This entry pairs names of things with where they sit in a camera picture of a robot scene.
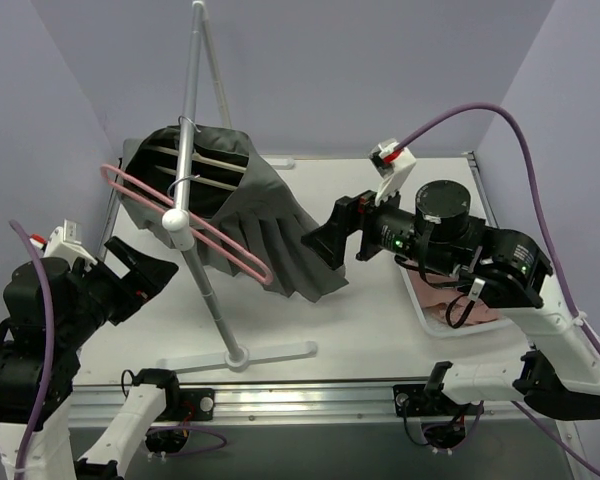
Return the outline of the grey pleated skirt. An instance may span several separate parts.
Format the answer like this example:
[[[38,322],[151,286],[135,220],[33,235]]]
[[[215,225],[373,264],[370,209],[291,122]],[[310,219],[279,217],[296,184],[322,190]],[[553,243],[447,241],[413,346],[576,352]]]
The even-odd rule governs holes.
[[[194,153],[246,167],[246,173],[235,191],[191,182],[189,208],[266,263],[274,278],[263,288],[285,297],[298,293],[315,303],[348,285],[344,267],[331,270],[301,244],[301,237],[316,229],[318,223],[302,208],[274,168],[257,153],[250,137],[231,129],[198,128]],[[144,140],[125,140],[122,157],[125,172],[166,195],[175,178],[160,172],[156,165],[176,169],[175,158],[149,151],[148,147],[177,150],[179,136],[179,126],[167,126]],[[127,196],[121,200],[138,229],[150,231],[167,248],[175,248],[162,228],[160,214]],[[196,240],[196,246],[205,266],[231,276],[242,273],[200,240]]]

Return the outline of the pink pleated skirt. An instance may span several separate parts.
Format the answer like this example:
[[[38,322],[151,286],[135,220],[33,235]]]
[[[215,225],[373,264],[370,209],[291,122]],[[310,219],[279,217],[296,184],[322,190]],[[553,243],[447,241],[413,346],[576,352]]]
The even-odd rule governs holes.
[[[407,274],[418,304],[425,313],[443,324],[447,324],[447,312],[450,313],[452,324],[460,320],[465,308],[469,305],[469,300],[462,297],[458,290],[435,289],[425,283],[415,271],[408,270]],[[472,308],[463,327],[490,323],[500,318],[501,314],[498,310],[488,308],[482,300],[479,300]]]

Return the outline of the pink plastic hanger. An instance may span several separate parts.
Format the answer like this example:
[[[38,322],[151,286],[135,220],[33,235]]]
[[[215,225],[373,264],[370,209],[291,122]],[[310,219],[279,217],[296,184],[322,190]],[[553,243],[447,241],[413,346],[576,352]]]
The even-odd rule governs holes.
[[[135,185],[144,193],[147,193],[170,206],[170,209],[165,209],[136,191],[130,190],[126,186],[117,183],[109,177],[109,173],[114,173],[122,180]],[[109,164],[102,164],[100,166],[100,174],[105,182],[118,193],[127,196],[136,203],[143,205],[145,208],[160,214],[161,221],[165,221],[163,228],[169,234],[177,250],[180,250],[181,252],[190,250],[194,246],[193,239],[196,238],[217,252],[220,256],[239,267],[244,273],[254,278],[260,284],[270,285],[273,282],[273,273],[265,262],[201,217],[188,210],[174,207],[174,201],[166,195],[163,195],[132,175]],[[225,249],[220,244],[209,239],[203,233],[197,231],[191,226],[191,222],[194,222],[196,225],[201,226],[204,230],[207,230],[209,233],[216,236],[224,244],[228,245],[230,250]]]

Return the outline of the wooden multi-bar hanger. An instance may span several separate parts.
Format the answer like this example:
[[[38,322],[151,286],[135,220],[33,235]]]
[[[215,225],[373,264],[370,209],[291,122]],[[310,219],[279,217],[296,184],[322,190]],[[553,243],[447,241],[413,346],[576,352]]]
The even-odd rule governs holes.
[[[149,146],[148,150],[162,155],[174,157],[176,163],[179,158],[179,153],[175,149],[162,146]],[[175,168],[167,168],[163,165],[156,165],[156,169],[164,174],[173,176],[176,180],[180,178]],[[198,153],[193,153],[191,160],[191,173],[186,178],[196,183],[216,189],[235,191],[245,173],[246,167],[210,159],[201,156]]]

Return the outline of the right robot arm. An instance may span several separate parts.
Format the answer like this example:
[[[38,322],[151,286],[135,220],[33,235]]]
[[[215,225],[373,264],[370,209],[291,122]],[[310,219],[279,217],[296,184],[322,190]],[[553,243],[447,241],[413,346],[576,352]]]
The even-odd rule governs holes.
[[[357,259],[390,252],[404,268],[469,306],[483,303],[510,319],[530,342],[519,356],[489,364],[437,363],[424,388],[435,412],[456,404],[519,401],[557,420],[600,420],[600,340],[567,309],[555,267],[528,235],[491,227],[470,214],[461,184],[422,186],[413,211],[366,191],[338,199],[327,222],[302,243],[331,269],[348,237],[361,233]]]

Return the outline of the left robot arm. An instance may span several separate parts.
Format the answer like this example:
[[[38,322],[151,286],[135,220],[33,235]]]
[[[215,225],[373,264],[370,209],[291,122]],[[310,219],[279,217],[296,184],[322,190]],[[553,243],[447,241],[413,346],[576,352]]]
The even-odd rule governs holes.
[[[137,313],[178,271],[117,237],[106,247],[127,267],[124,276],[85,255],[34,255],[3,291],[0,455],[10,479],[122,479],[151,425],[181,409],[176,373],[142,369],[105,432],[73,457],[68,417],[80,349],[103,325]]]

